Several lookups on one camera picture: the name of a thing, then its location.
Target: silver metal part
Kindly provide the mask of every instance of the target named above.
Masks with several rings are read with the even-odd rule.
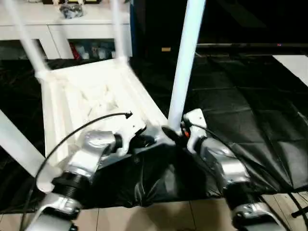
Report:
[[[280,223],[280,221],[277,219],[277,217],[270,211],[269,207],[265,203],[262,203],[262,202],[237,206],[232,211],[232,217],[234,218],[235,216],[243,216],[245,219],[258,218],[260,216],[270,216],[275,220],[275,222],[278,225],[277,226],[271,225],[273,229],[269,229],[269,227],[267,227],[267,229],[265,230],[285,231],[285,228]],[[259,224],[251,226],[250,229],[248,230],[260,230],[257,228],[260,228]]]
[[[228,184],[249,181],[245,166],[222,142],[207,138],[202,142],[200,157],[218,176],[220,190]]]
[[[245,226],[245,230],[247,231],[286,231],[283,226],[275,222]]]
[[[64,171],[73,172],[91,179],[101,157],[108,156],[114,149],[116,138],[111,131],[91,130],[80,136],[81,147],[68,162]]]
[[[69,231],[72,224],[70,220],[41,214],[26,231]]]
[[[74,214],[79,213],[81,207],[82,205],[74,199],[63,197],[62,195],[56,193],[50,193],[46,195],[41,202],[38,210],[31,220],[30,225],[26,230],[33,231],[32,226],[36,227],[36,222],[39,220],[39,217],[43,215],[42,213],[46,208],[53,208],[66,214]]]
[[[186,113],[183,116],[183,118],[184,120],[188,120],[192,124],[200,125],[206,128],[206,122],[205,122],[202,110],[199,108]],[[206,131],[196,126],[191,126],[190,131],[191,131],[191,135],[187,142],[187,150],[192,154],[196,154],[196,151],[194,150],[194,146],[201,137],[206,137]]]

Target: white cabinet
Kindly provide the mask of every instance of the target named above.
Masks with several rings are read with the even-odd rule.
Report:
[[[60,55],[47,25],[26,26],[32,39],[37,39],[48,59],[58,59]],[[0,26],[0,40],[19,40],[19,33],[15,26]]]
[[[33,39],[39,40],[48,59],[72,59],[70,39],[99,39],[108,41],[114,38],[112,12],[104,1],[100,4],[84,6],[84,15],[80,18],[64,19],[58,6],[40,3],[28,3],[16,0],[21,18]],[[132,55],[129,3],[120,5],[123,39],[128,56]],[[12,17],[0,0],[0,42],[18,40]]]
[[[114,38],[112,24],[93,25],[50,25],[48,26],[62,59],[72,59],[73,54],[69,39],[112,39]],[[131,35],[129,24],[123,24],[123,39],[126,55],[132,55]]]

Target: black plastic sheet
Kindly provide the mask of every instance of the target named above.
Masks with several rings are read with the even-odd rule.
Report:
[[[55,60],[49,66],[83,63]],[[131,59],[130,64],[167,116],[176,60]],[[30,63],[2,62],[0,86],[0,109],[43,153],[40,87]],[[203,110],[209,129],[246,165],[256,192],[298,192],[308,189],[307,96],[308,87],[272,57],[197,58],[185,112]],[[0,157],[0,210],[19,212],[33,178],[4,150]],[[98,171],[85,206],[219,196],[210,173],[205,175],[180,149],[162,145]],[[35,193],[32,209],[42,197]]]

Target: wire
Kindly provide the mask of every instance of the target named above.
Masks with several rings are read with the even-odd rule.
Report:
[[[77,128],[76,130],[72,131],[71,133],[69,133],[66,137],[64,137],[54,148],[53,150],[49,153],[49,155],[45,158],[45,160],[43,161],[43,163],[40,165],[40,167],[38,168],[38,171],[34,177],[34,181],[33,181],[33,184],[29,190],[29,193],[27,195],[27,199],[26,199],[26,203],[25,203],[25,206],[24,206],[24,209],[23,209],[23,215],[21,217],[21,221],[20,221],[20,226],[19,226],[19,231],[23,231],[23,226],[24,226],[24,221],[25,221],[25,218],[26,218],[26,213],[27,213],[27,210],[28,210],[28,207],[29,207],[29,203],[30,203],[30,200],[31,200],[31,196],[32,196],[32,193],[34,191],[34,188],[37,184],[37,181],[38,181],[38,177],[41,173],[41,171],[43,170],[43,168],[45,167],[47,161],[50,159],[50,157],[55,153],[55,151],[67,140],[69,139],[71,136],[73,136],[75,133],[79,132],[80,130],[82,130],[83,128],[89,126],[90,124],[93,124],[99,120],[102,120],[102,119],[106,119],[106,118],[109,118],[109,117],[113,117],[113,116],[123,116],[125,115],[126,117],[129,117],[131,116],[131,113],[113,113],[113,114],[109,114],[109,115],[104,115],[104,116],[101,116],[97,119],[94,119],[82,126],[80,126],[79,128]]]
[[[216,133],[212,132],[211,130],[207,129],[206,127],[203,127],[201,125],[198,125],[198,124],[191,124],[192,126],[196,126],[196,127],[199,127],[199,128],[202,128],[203,130],[205,130],[206,132],[210,133],[213,137],[217,138],[220,142],[222,142],[224,145],[226,145],[230,150],[232,150],[230,148],[230,146],[224,142]],[[262,167],[265,171],[267,171],[267,169],[258,164],[258,163],[255,163],[257,164],[258,166]],[[273,179],[275,179],[278,183],[280,182],[279,180],[277,180],[272,174],[270,174],[269,172],[267,172]],[[296,200],[296,198],[291,194],[291,193],[288,193],[288,195],[290,196],[290,198],[293,200],[293,202],[295,203],[295,205],[297,206],[298,210],[301,210],[302,211],[302,206],[299,204],[299,202]],[[306,225],[306,228],[308,230],[308,218],[307,218],[307,215],[306,214],[303,214],[303,219],[304,219],[304,222],[305,222],[305,225]]]

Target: tiled floor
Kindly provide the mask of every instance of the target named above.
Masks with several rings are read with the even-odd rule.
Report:
[[[302,206],[308,205],[308,194],[294,194]],[[293,231],[305,231],[302,217],[285,194],[264,196]],[[17,231],[20,215],[3,215],[0,231]],[[155,204],[148,208],[105,208],[83,210],[75,224],[79,231],[233,231],[230,212],[224,199]]]

